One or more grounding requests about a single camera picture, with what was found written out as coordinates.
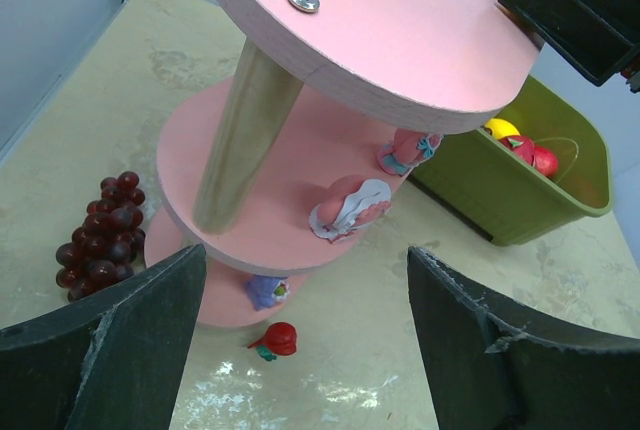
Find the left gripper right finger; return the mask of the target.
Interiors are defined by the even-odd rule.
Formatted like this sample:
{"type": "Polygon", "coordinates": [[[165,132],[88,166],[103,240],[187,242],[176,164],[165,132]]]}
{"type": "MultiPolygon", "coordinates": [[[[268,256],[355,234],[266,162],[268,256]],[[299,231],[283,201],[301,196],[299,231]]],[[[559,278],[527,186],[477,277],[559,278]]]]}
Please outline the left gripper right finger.
{"type": "Polygon", "coordinates": [[[535,310],[421,248],[407,277],[440,428],[638,428],[638,339],[535,310]]]}

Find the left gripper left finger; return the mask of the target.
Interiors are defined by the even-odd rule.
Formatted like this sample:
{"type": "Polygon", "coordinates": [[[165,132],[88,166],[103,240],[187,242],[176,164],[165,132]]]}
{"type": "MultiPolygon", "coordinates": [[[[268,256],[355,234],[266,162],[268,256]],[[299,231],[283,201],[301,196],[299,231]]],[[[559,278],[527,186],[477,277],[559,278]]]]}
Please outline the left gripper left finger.
{"type": "Polygon", "coordinates": [[[2,329],[2,428],[169,428],[205,280],[195,245],[2,329]]]}

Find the purple bunny toy with strawberry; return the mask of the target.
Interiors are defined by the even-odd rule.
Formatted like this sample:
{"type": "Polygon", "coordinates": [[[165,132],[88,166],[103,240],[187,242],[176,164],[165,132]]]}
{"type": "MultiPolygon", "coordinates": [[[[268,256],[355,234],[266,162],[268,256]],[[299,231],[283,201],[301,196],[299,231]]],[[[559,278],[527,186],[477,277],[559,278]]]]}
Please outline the purple bunny toy with strawberry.
{"type": "Polygon", "coordinates": [[[286,278],[253,275],[244,283],[244,291],[256,311],[273,308],[290,294],[286,278]]]}

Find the pink round toy white face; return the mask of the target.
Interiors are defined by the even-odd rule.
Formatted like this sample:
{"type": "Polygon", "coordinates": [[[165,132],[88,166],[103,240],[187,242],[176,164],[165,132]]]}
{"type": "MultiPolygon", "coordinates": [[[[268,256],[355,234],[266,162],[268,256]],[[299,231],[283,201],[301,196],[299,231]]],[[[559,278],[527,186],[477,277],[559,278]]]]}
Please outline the pink round toy white face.
{"type": "Polygon", "coordinates": [[[359,175],[342,177],[327,189],[309,215],[309,227],[332,244],[364,230],[391,208],[388,183],[359,175]]]}

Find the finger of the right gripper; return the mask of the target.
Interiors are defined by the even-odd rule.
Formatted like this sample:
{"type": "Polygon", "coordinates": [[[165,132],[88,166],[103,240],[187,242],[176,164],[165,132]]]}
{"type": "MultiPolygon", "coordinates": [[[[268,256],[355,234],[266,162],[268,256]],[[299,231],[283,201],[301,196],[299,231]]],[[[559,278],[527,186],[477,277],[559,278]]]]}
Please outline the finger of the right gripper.
{"type": "Polygon", "coordinates": [[[498,0],[586,80],[639,84],[639,0],[498,0]]]}

